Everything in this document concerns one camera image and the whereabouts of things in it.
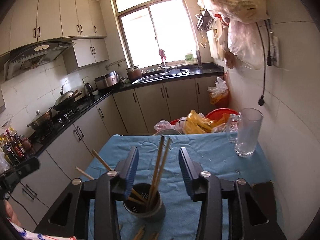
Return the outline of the sauce bottles group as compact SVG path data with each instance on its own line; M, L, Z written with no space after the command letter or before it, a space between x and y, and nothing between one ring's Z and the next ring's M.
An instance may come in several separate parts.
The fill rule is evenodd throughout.
M12 127L1 134L1 150L11 166L16 166L35 154L30 140L19 135Z

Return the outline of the yellow plastic bag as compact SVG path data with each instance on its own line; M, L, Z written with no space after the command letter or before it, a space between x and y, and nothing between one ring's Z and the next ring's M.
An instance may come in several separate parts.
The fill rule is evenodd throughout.
M230 114L223 113L219 120L212 120L198 114L194 109L187 115L183 124L184 134L204 134L224 132Z

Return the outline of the steel sink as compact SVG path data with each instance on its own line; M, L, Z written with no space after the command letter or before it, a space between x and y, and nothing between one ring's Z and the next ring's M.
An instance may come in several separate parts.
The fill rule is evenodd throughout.
M174 69L171 69L171 70L164 72L164 73L159 73L159 74L154 74L154 75L142 77L142 78L138 79L137 81L134 81L133 84L163 80L166 78L179 77L179 76L184 76L184 75L188 75L188 74L190 74L190 69L188 69L188 68L187 69L174 68Z

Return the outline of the black electric kettle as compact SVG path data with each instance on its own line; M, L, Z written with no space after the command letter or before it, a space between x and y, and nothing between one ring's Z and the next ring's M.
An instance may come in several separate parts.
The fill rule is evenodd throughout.
M93 87L91 86L91 84L90 84L90 83L85 83L85 84L84 84L84 88L85 88L86 95L87 95L88 97L93 98L93 97L94 97L94 94L93 94L94 89L93 89Z

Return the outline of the brown clay pot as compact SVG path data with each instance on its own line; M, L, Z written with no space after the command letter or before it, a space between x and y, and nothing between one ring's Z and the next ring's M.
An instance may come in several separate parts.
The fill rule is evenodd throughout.
M139 66L127 68L127 77L131 82L134 82L142 77L142 71Z

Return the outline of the black range hood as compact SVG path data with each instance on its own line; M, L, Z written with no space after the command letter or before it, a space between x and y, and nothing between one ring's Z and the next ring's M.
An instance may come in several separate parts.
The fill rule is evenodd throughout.
M50 63L74 45L69 41L49 40L15 49L4 64L4 79L11 80L28 70Z

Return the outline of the red trash bin with bags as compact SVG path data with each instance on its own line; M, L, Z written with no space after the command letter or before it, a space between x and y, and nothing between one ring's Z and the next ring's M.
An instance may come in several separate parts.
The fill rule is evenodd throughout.
M209 102L216 108L226 108L229 105L230 92L226 82L217 77L214 87L208 87Z

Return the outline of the upper white cabinets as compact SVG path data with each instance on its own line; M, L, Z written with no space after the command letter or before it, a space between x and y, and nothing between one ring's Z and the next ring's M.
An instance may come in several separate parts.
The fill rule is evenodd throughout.
M100 3L95 0L17 0L1 23L1 72L10 53L49 40L75 43L60 56L67 73L109 59Z

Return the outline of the pink hanging plastic bag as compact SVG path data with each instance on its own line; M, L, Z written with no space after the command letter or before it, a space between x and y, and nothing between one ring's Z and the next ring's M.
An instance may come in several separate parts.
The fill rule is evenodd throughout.
M231 20L228 49L244 67L260 70L264 65L264 49L255 23L245 24Z

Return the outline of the wooden chopstick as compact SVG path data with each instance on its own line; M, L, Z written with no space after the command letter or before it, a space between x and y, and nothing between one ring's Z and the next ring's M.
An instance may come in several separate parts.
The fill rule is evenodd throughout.
M92 150L92 154L99 160L99 162L107 169L107 171L112 170L112 168L102 159L102 157L97 153L96 150Z
M133 240L140 240L145 232L145 225L142 225L138 230L137 234L134 236Z
M89 174L87 174L85 171L83 171L82 169L80 169L79 167L75 167L75 169L80 172L83 176L85 176L86 178L88 178L89 180L95 180L95 178L93 178L92 176L90 176Z
M156 180L157 180L157 173L158 173L159 163L161 160L163 144L164 144L164 136L162 135L161 140L160 140L158 153L157 153L156 165L155 165L155 169L153 172L153 179L152 179L152 183L150 186L149 197L148 197L147 206L146 206L147 210L149 210L149 208L151 206L151 202L152 202L152 195L153 195L153 191L155 189L155 184L156 184Z
M153 205L153 203L155 201L155 195L156 195L156 192L158 190L158 187L159 187L159 184L160 184L160 181L161 181L162 173L164 171L164 166L165 166L165 163L167 161L167 156L168 156L168 153L169 153L169 148L170 148L171 142L172 142L171 138L168 137L167 145L165 147L164 154L161 155L161 160L160 160L160 163L159 163L159 168L158 168L158 173L157 173L157 180L156 180L155 189L154 189L153 195L152 195L151 206Z
M153 232L148 240L157 240L159 237L159 232Z

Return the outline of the red plastic basin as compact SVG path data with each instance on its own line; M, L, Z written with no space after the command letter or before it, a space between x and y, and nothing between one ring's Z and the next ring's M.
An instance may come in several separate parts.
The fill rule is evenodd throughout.
M227 114L230 114L231 115L238 115L239 112L233 110L233 109L230 109L230 108L218 108L218 109L215 109L211 112L209 112L207 115L203 115L201 113L198 113L206 118L209 118L209 119L212 119L212 120L219 120L220 118L222 118L222 114L223 113L227 113ZM183 131L183 124L186 120L186 117L182 117L180 119L176 119L174 121L171 121L169 122L170 126L172 127L172 129L175 129L177 131Z

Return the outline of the dark cylindrical utensil holder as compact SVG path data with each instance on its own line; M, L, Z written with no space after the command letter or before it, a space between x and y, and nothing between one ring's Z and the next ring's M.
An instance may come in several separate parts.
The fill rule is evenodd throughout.
M152 199L149 200L150 188L151 185L147 183L134 185L123 205L130 214L137 218L148 223L160 222L165 217L165 205L158 191L152 193Z

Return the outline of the clear glass beer mug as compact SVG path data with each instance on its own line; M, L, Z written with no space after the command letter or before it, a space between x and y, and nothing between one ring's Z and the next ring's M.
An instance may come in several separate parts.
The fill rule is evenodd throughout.
M256 148L263 122L263 114L255 108L243 108L239 115L231 114L226 125L229 142L234 143L235 153L240 157L250 157ZM231 124L236 122L236 135L231 133Z

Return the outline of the white wall power strip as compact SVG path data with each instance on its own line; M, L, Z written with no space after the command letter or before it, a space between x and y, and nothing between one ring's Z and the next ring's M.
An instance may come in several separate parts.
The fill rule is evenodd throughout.
M280 64L279 39L276 36L272 36L271 45L272 45L271 46L272 65L275 67L279 67L279 64Z

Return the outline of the white cabinets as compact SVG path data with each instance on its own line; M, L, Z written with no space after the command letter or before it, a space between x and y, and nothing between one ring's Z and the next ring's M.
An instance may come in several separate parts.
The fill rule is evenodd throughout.
M67 73L109 59L100 3L95 0L17 0L1 23L1 72L10 53L49 40L75 43L60 56Z
M14 189L9 203L24 228L33 231L60 193L93 160L114 134L126 129L113 96L92 107L61 133L39 155L40 168Z

